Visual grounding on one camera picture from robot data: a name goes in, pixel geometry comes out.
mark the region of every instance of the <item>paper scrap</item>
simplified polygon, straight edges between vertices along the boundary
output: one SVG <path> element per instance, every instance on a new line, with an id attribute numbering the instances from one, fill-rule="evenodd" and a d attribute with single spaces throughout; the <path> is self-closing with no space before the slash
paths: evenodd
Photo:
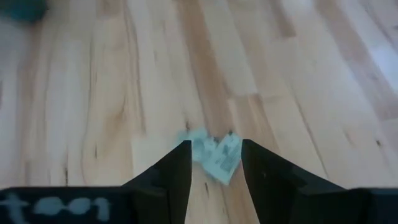
<path id="1" fill-rule="evenodd" d="M 202 165 L 204 170 L 221 183 L 229 182 L 241 160 L 242 140 L 235 133 L 229 133 L 218 144 L 216 150 Z"/>
<path id="2" fill-rule="evenodd" d="M 177 145 L 184 140 L 192 141 L 192 160 L 200 162 L 210 176 L 228 185 L 241 160 L 242 139 L 235 133 L 228 133 L 218 143 L 205 128 L 200 128 L 180 132 Z"/>

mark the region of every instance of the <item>wood grain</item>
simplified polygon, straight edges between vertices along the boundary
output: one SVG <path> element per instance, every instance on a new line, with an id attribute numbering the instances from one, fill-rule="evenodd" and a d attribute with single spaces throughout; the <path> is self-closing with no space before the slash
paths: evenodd
<path id="1" fill-rule="evenodd" d="M 0 20 L 0 187 L 120 185 L 207 127 L 343 187 L 398 186 L 395 0 L 49 0 Z M 258 223 L 193 165 L 186 223 Z"/>

